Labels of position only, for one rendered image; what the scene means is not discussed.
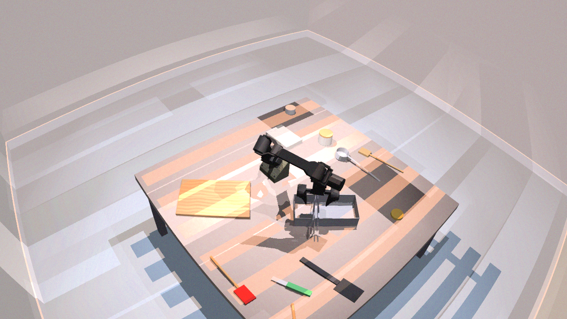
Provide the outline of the grey rectangular roasting tin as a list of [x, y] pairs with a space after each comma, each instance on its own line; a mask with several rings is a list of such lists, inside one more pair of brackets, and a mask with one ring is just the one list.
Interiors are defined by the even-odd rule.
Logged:
[[[338, 201], [333, 201], [327, 207], [328, 195], [307, 194], [307, 205], [302, 198], [293, 193], [293, 226], [357, 226], [360, 220], [356, 195], [340, 194]], [[317, 199], [320, 203], [320, 219], [317, 221]], [[315, 201], [315, 215], [313, 218], [313, 205]]]

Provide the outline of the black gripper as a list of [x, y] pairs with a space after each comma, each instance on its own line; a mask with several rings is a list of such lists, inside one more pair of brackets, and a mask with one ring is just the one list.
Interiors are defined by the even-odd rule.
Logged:
[[[327, 186], [327, 185], [326, 185]], [[297, 185], [297, 196], [302, 198], [305, 204], [307, 205], [307, 194], [313, 195], [328, 195], [326, 207], [332, 203], [333, 201], [338, 201], [340, 198], [340, 191], [330, 188], [330, 190], [326, 189], [326, 186], [319, 185], [313, 181], [312, 189], [307, 188], [307, 185], [299, 183]]]

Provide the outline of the white flat rectangular block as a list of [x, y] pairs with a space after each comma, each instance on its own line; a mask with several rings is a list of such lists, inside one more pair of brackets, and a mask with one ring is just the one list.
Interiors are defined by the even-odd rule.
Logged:
[[283, 125], [275, 126], [266, 131], [266, 136], [272, 137], [287, 151], [302, 143], [302, 139]]

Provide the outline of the grey canister with orange lid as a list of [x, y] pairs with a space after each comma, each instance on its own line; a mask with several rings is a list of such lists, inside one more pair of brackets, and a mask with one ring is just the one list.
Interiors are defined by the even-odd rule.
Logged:
[[333, 132], [327, 128], [323, 128], [319, 132], [317, 142], [322, 146], [330, 146], [333, 138]]

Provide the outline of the grey saucepan with long handle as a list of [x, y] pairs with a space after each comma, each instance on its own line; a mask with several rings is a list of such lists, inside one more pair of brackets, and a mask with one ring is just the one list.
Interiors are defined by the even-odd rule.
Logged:
[[[339, 147], [335, 152], [335, 158], [340, 160], [340, 161], [346, 161], [348, 158], [350, 158], [349, 151], [346, 148]], [[350, 159], [352, 159], [352, 158], [350, 158]], [[359, 163], [357, 163], [354, 159], [352, 159], [352, 161], [354, 161], [357, 165], [362, 167], [366, 172], [368, 172], [371, 176], [373, 176], [375, 179], [377, 179], [377, 181], [380, 181], [380, 179], [376, 178], [375, 175], [373, 175], [369, 171], [367, 171], [367, 169], [365, 169], [363, 166], [361, 166]]]

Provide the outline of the short grey cylinder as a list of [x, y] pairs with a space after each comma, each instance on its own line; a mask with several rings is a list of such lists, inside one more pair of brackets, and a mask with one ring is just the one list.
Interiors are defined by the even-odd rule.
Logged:
[[291, 104], [285, 106], [285, 113], [289, 115], [295, 114], [295, 106]]

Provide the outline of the light wooden board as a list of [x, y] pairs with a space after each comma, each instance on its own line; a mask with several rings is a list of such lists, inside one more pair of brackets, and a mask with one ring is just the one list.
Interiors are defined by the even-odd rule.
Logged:
[[250, 218], [251, 181], [182, 179], [176, 215]]

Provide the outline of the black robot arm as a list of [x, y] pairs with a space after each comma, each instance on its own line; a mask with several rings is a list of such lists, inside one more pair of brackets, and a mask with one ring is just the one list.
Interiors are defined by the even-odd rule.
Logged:
[[[270, 145], [272, 143], [274, 145]], [[314, 181], [319, 185], [327, 185], [332, 189], [341, 191], [345, 184], [346, 179], [333, 174], [333, 170], [327, 164], [322, 161], [307, 161], [306, 159], [300, 158], [296, 154], [287, 151], [280, 146], [276, 140], [265, 134], [259, 136], [253, 151], [261, 156], [261, 161], [269, 165], [272, 164], [275, 167], [279, 167], [282, 160], [287, 161], [305, 171], [305, 174], [310, 177], [311, 182]]]

